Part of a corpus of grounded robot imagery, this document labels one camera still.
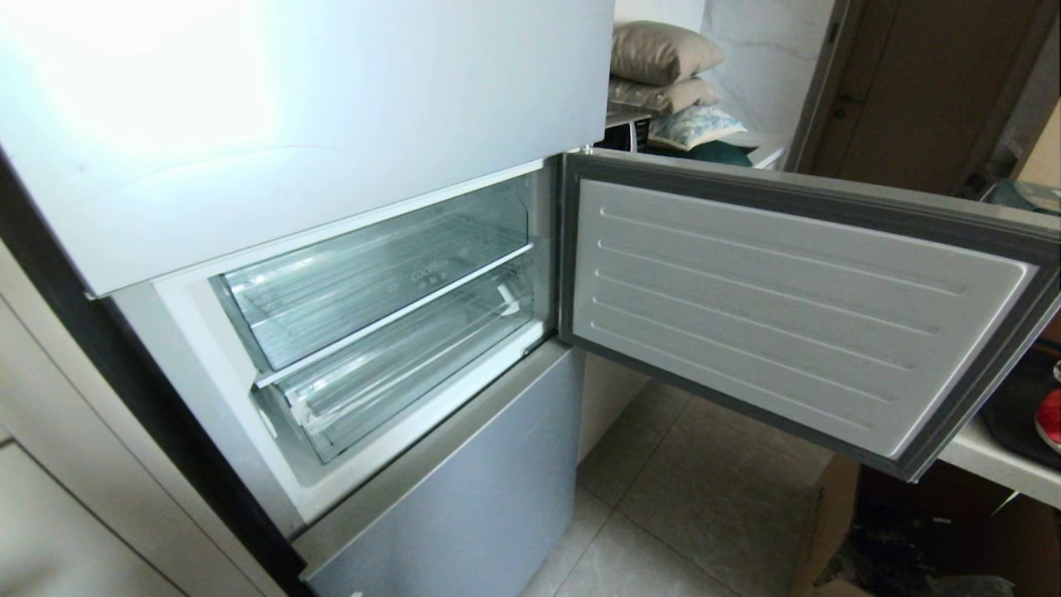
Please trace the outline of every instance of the gray refrigerator door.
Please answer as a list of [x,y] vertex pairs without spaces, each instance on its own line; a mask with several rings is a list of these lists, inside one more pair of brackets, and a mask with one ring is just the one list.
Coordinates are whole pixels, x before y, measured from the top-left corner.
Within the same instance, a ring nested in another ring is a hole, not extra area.
[[560,337],[906,479],[1058,308],[1057,217],[566,156]]
[[517,597],[571,520],[585,353],[551,341],[295,541],[321,597]]

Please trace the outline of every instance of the open freezer door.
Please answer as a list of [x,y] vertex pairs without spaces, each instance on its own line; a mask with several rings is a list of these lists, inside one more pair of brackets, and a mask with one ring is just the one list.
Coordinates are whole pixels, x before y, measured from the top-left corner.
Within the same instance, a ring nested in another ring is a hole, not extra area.
[[904,479],[1058,310],[1057,217],[608,151],[563,179],[563,340]]

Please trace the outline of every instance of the white countertop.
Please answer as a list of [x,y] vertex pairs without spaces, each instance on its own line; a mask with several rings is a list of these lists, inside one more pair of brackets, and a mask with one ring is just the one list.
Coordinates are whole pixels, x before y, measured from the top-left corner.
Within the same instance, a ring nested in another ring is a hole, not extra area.
[[998,445],[979,417],[969,422],[940,455],[985,479],[1061,509],[1061,471],[1032,462]]

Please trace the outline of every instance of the red shoe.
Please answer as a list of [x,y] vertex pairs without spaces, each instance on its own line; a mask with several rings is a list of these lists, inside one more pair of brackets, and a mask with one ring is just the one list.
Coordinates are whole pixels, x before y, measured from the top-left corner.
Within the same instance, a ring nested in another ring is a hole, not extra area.
[[1046,445],[1061,454],[1061,389],[1054,390],[1036,411],[1036,431]]

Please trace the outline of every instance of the pillow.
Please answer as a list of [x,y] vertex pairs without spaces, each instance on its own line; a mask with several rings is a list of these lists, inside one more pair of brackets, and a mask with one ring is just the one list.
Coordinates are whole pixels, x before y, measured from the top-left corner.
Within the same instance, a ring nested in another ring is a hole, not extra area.
[[671,85],[725,59],[713,41],[673,24],[633,21],[611,34],[612,74],[648,85]]
[[702,78],[686,78],[666,87],[654,87],[616,76],[608,81],[608,107],[644,110],[653,116],[671,116],[691,105],[718,103],[718,93]]
[[726,135],[747,130],[741,121],[714,106],[690,106],[648,123],[648,141],[689,151]]

